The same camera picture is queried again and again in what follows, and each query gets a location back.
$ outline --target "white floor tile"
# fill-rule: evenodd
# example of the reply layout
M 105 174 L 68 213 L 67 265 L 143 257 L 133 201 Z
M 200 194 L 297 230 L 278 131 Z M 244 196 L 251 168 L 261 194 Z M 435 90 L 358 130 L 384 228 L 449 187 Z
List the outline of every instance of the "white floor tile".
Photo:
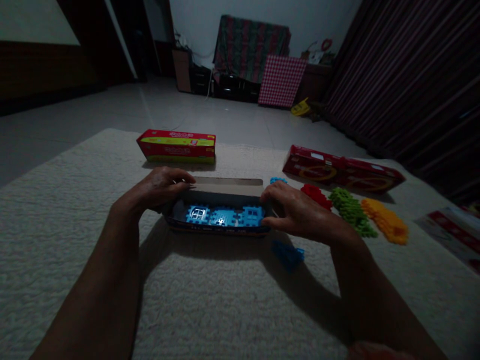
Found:
M 215 134 L 225 144 L 288 150 L 292 144 L 370 158 L 326 122 L 288 110 L 177 91 L 174 79 L 125 84 L 107 91 L 4 116 L 0 120 L 0 186 L 103 129 Z

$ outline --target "checkered cloth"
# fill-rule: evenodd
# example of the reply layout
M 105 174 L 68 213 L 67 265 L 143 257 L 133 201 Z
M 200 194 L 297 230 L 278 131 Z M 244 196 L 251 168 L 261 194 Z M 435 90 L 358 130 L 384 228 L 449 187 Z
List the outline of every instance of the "checkered cloth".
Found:
M 291 108 L 306 66 L 304 59 L 268 55 L 258 103 Z

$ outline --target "red curtain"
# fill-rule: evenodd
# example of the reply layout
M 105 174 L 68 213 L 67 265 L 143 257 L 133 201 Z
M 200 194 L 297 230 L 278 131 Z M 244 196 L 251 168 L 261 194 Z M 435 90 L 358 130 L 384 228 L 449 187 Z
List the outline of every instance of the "red curtain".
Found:
M 337 56 L 329 120 L 459 204 L 480 190 L 480 1 L 364 0 Z

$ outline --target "green building block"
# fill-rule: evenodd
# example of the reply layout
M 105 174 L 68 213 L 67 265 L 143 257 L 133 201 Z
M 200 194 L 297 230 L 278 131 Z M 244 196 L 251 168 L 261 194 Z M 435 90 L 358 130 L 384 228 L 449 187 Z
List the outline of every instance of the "green building block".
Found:
M 378 233 L 372 229 L 360 202 L 347 190 L 336 187 L 328 197 L 340 216 L 349 223 L 362 238 L 376 238 Z

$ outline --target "red building block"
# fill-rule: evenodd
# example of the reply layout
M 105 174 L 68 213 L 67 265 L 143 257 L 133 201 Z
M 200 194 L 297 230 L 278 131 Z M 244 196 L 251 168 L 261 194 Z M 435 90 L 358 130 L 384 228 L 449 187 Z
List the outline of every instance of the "red building block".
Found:
M 322 208 L 325 208 L 328 211 L 332 211 L 332 202 L 328 200 L 325 195 L 322 194 L 322 191 L 318 187 L 310 184 L 305 184 L 300 190 L 307 194 L 310 198 L 312 198 Z

